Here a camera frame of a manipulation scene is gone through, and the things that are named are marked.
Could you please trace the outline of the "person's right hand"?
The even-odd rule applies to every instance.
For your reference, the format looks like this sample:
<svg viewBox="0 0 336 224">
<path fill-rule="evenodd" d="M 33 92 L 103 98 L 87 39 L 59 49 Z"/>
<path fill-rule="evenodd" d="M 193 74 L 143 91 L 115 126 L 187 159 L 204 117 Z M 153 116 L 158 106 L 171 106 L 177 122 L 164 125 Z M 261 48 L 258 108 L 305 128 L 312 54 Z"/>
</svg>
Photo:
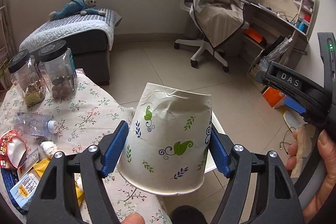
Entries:
<svg viewBox="0 0 336 224">
<path fill-rule="evenodd" d="M 297 130 L 293 131 L 293 137 L 295 141 L 288 147 L 288 161 L 286 163 L 286 169 L 289 173 L 294 169 L 297 164 L 297 151 L 298 151 L 298 135 L 305 133 L 305 128 L 299 126 Z M 333 187 L 335 186 L 335 143 L 330 139 L 329 135 L 323 130 L 317 140 L 318 151 L 324 160 L 327 174 L 323 180 L 319 191 L 311 199 L 309 205 L 303 210 L 303 217 L 306 223 L 311 221 L 313 217 L 321 209 L 328 196 L 330 195 Z"/>
</svg>

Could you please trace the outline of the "person's left hand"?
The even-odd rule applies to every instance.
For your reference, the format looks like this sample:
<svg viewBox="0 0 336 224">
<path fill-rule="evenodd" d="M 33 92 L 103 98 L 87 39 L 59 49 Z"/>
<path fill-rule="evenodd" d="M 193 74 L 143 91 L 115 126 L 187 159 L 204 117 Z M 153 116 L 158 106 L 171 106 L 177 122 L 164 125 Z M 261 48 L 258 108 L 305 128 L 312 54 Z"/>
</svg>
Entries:
<svg viewBox="0 0 336 224">
<path fill-rule="evenodd" d="M 145 224 L 145 220 L 138 212 L 130 213 L 121 224 Z"/>
</svg>

